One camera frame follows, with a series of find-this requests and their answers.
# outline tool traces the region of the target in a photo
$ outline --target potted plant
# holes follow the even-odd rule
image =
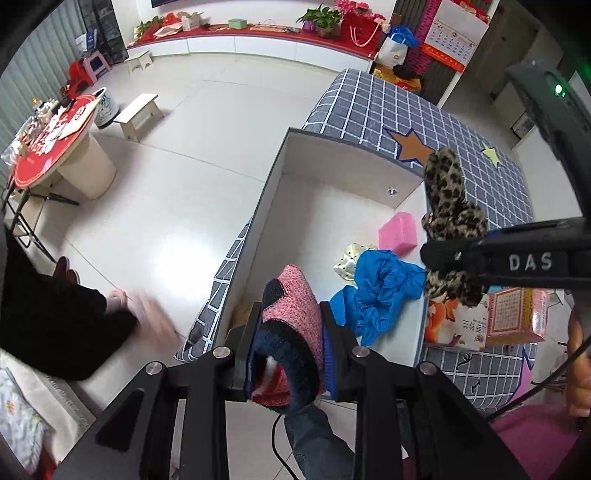
[[[304,26],[302,30],[305,32],[315,32],[316,31],[316,17],[318,12],[320,11],[320,7],[318,8],[309,8],[305,14],[303,14],[300,18],[297,19],[298,22],[304,22]]]
[[[320,5],[314,20],[318,30],[318,36],[323,38],[338,37],[340,34],[340,20],[342,18],[343,14],[340,11],[333,10],[331,7],[322,8],[322,5]]]

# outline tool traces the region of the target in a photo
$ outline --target leopard print cloth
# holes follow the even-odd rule
[[[427,241],[486,235],[486,215],[479,206],[466,201],[462,169],[451,148],[442,148],[429,156],[424,178],[431,206],[431,212],[421,221]],[[488,287],[472,285],[464,271],[443,274],[430,270],[425,290],[430,299],[446,294],[448,299],[459,299],[467,307],[475,307]]]

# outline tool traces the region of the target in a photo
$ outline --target orange star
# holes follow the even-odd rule
[[[388,132],[390,136],[392,136],[392,138],[396,140],[396,142],[398,142],[402,147],[398,152],[397,160],[399,161],[410,162],[416,160],[420,162],[421,165],[425,165],[429,155],[435,151],[432,148],[424,145],[412,128],[406,135],[393,132],[387,128],[384,128],[384,130],[386,130],[386,132]]]

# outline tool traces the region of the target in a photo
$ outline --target green box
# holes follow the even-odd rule
[[[246,28],[246,20],[243,20],[242,18],[232,18],[228,20],[228,27],[242,30],[243,28]]]

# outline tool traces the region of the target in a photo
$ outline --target person's leg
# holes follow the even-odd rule
[[[330,428],[329,419],[314,404],[284,418],[295,461],[306,480],[348,480],[355,454]]]

